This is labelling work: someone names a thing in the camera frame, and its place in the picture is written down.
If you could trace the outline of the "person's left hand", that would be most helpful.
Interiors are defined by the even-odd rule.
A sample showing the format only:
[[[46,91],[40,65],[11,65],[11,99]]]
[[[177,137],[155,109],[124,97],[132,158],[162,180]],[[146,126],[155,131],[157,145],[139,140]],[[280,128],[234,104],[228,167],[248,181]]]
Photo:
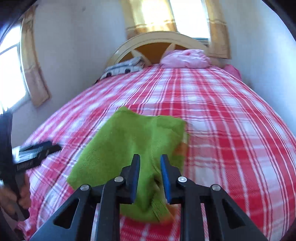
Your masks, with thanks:
[[[24,184],[20,191],[20,199],[18,203],[23,209],[29,209],[31,207],[31,193],[30,193],[30,179],[27,174],[24,175]],[[1,207],[9,216],[13,216],[16,213],[14,203],[17,202],[16,194],[8,187],[1,184]]]

